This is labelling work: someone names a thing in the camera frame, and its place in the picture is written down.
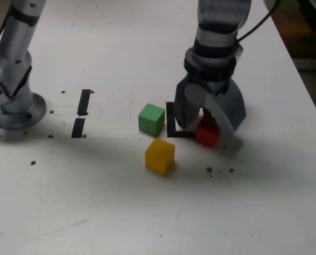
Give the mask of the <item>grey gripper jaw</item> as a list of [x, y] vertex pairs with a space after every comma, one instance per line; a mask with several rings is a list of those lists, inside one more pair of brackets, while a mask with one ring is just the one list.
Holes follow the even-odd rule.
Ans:
[[191, 104], [185, 96], [185, 88], [190, 84], [189, 78], [183, 78], [176, 87], [174, 99], [174, 116], [178, 125], [185, 129], [199, 115], [200, 108]]
[[203, 107], [211, 113], [225, 134], [235, 133], [246, 118], [244, 99], [233, 79], [229, 80], [225, 93], [215, 95], [207, 91]]

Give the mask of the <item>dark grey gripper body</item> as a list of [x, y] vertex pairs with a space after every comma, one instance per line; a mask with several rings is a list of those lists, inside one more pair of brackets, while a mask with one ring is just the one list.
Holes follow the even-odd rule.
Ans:
[[209, 81], [197, 78], [193, 75], [186, 76], [187, 82], [187, 93], [202, 95], [206, 92], [214, 95], [225, 94], [229, 87], [229, 79], [222, 81]]

